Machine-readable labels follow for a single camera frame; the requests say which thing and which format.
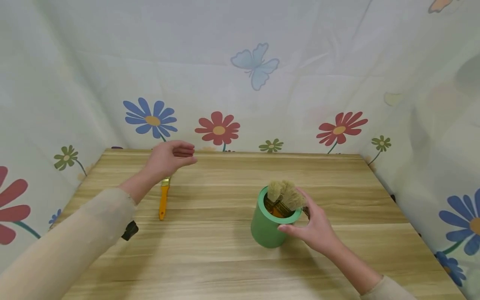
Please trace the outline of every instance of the green flower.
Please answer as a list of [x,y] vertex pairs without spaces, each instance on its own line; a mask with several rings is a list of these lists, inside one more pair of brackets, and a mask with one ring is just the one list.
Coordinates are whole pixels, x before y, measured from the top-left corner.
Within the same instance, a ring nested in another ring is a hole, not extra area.
[[63,152],[62,154],[57,154],[53,158],[58,159],[58,161],[55,163],[55,168],[58,169],[59,171],[65,170],[67,167],[67,164],[71,167],[77,160],[77,155],[78,152],[75,151],[72,145],[70,145],[67,149],[67,147],[62,147],[61,151]]
[[273,143],[270,141],[265,141],[265,145],[258,146],[260,151],[267,151],[268,153],[277,152],[282,150],[283,142],[280,142],[279,139],[274,139]]
[[387,137],[386,140],[384,140],[384,136],[381,135],[380,139],[377,138],[372,138],[372,144],[377,145],[377,150],[380,150],[380,152],[385,152],[387,151],[387,148],[389,148],[392,144],[390,144],[390,138]]

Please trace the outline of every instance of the right hand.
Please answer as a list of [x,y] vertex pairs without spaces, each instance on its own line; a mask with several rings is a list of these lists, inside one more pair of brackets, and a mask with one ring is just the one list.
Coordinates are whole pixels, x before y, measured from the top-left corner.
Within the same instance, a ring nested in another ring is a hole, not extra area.
[[307,200],[307,207],[310,211],[310,221],[305,227],[280,225],[278,226],[278,230],[301,239],[310,248],[328,257],[335,253],[336,249],[342,245],[342,242],[333,231],[325,211],[319,207],[304,190],[300,188],[297,188],[297,190]]

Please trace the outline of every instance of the blue flower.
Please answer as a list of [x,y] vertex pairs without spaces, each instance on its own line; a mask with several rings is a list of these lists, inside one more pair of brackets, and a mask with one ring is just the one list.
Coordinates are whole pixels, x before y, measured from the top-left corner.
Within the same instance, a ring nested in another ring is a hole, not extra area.
[[132,113],[127,112],[125,121],[129,124],[140,125],[135,131],[139,134],[145,134],[152,129],[153,137],[156,139],[162,138],[165,141],[166,137],[170,137],[168,130],[177,132],[177,128],[167,125],[177,121],[177,118],[169,117],[175,111],[172,108],[166,108],[163,101],[155,102],[153,106],[153,114],[150,112],[148,103],[143,98],[138,98],[138,104],[140,108],[137,107],[130,101],[124,101],[123,105]]
[[446,235],[447,240],[461,242],[473,236],[466,243],[464,251],[467,255],[474,255],[480,249],[480,189],[475,192],[476,213],[472,200],[467,195],[463,196],[463,201],[457,196],[448,197],[447,202],[463,217],[459,217],[446,210],[439,212],[438,216],[444,222],[463,228],[461,230],[448,232]]
[[56,214],[52,215],[52,219],[50,219],[50,221],[48,221],[48,223],[53,225],[53,223],[55,223],[55,221],[57,221],[60,214],[61,214],[61,209],[57,210]]
[[437,252],[435,254],[438,262],[442,265],[444,270],[450,276],[450,278],[455,282],[456,285],[461,287],[463,285],[462,280],[466,280],[467,277],[463,274],[462,268],[458,266],[458,261],[453,257],[446,257],[443,252]]

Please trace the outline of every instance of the yellow paintbrush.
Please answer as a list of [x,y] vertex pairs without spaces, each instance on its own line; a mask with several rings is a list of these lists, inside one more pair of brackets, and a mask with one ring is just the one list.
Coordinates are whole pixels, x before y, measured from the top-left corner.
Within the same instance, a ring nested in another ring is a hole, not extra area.
[[160,188],[162,192],[162,197],[160,198],[160,208],[158,210],[158,217],[160,220],[163,220],[165,217],[165,211],[167,210],[167,194],[168,189],[170,188],[170,177],[167,177],[162,180],[162,187]]

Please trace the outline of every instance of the fabric backdrop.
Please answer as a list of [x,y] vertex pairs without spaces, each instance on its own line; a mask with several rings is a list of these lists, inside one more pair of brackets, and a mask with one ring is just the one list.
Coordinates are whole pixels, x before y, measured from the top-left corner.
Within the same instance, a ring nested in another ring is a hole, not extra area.
[[0,2],[0,271],[105,148],[360,153],[480,297],[480,2]]

